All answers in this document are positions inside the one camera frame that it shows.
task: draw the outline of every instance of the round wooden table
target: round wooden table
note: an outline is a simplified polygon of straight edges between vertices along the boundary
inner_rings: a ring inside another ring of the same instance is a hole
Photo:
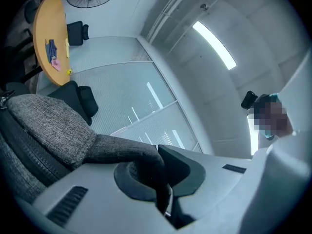
[[[34,28],[33,43],[44,74],[56,85],[62,86],[69,82],[69,57],[66,56],[67,25],[62,0],[43,0],[37,9]],[[48,61],[45,44],[54,40],[57,47],[57,58],[60,61],[60,71],[56,70]]]

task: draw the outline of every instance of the ceiling light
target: ceiling light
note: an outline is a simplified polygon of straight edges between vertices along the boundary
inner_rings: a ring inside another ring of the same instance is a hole
[[[214,48],[229,70],[236,67],[236,62],[230,55],[229,51],[227,51],[219,39],[215,37],[215,35],[209,29],[207,29],[199,21],[193,25],[193,28],[199,32],[203,38],[206,39],[207,42]]]

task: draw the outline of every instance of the blue object on table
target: blue object on table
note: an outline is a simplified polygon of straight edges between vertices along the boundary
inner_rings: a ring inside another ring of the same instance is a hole
[[[50,39],[49,43],[45,44],[45,50],[47,52],[47,57],[48,57],[49,63],[52,62],[53,58],[55,58],[55,59],[57,58],[57,47],[55,46],[53,39]]]

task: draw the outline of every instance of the chair backrest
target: chair backrest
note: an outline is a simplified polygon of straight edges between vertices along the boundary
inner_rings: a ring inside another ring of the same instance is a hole
[[[70,46],[83,44],[82,21],[76,21],[67,25],[68,43]]]

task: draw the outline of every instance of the yellow object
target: yellow object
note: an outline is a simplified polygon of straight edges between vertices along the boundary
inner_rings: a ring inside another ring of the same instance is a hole
[[[65,45],[66,45],[66,57],[69,58],[69,43],[68,39],[65,39]]]
[[[44,74],[58,86],[70,81],[67,71],[71,69],[70,59],[67,57],[66,39],[67,25],[62,0],[43,0],[36,11],[33,28],[33,42],[38,63]],[[53,39],[57,47],[60,71],[49,63],[45,50],[45,40]]]

